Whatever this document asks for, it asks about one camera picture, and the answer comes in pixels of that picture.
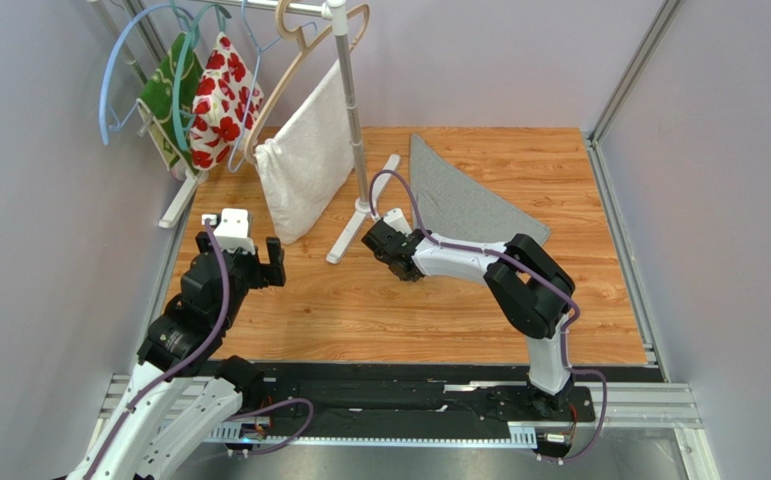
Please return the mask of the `grey cloth napkin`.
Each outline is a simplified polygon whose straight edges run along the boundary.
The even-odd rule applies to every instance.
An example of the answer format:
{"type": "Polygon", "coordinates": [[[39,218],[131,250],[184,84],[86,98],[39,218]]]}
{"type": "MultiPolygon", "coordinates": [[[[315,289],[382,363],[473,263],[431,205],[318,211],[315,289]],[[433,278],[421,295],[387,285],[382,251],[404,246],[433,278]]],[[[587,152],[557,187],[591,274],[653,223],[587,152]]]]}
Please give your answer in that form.
{"type": "Polygon", "coordinates": [[[551,235],[550,227],[462,173],[417,134],[410,140],[409,176],[421,218],[436,234],[486,243],[526,234],[540,245],[551,235]]]}

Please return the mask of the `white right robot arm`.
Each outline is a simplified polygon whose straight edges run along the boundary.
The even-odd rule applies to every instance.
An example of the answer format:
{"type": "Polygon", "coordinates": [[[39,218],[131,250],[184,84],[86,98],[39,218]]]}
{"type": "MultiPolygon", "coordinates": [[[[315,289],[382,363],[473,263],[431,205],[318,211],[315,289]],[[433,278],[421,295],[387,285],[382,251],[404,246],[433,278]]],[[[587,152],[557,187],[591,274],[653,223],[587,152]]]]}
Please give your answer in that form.
{"type": "Polygon", "coordinates": [[[529,382],[558,402],[573,388],[564,327],[579,316],[575,283],[526,234],[507,242],[455,240],[421,228],[397,229],[381,219],[362,243],[402,281],[448,277],[488,287],[530,355],[529,382]]]}

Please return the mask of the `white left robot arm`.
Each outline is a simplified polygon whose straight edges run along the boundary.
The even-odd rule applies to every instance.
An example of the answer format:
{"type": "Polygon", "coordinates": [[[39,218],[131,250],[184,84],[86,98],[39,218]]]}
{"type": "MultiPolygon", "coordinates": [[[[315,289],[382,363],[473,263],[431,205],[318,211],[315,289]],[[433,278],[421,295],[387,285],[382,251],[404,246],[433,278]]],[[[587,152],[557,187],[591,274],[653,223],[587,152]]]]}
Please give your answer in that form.
{"type": "Polygon", "coordinates": [[[264,372],[231,356],[218,364],[197,400],[161,427],[222,345],[246,295],[286,282],[284,248],[276,237],[266,240],[267,262],[243,238],[217,240],[202,232],[196,243],[199,253],[181,277],[179,293],[150,324],[110,422],[69,478],[159,479],[226,418],[262,406],[264,372]]]}

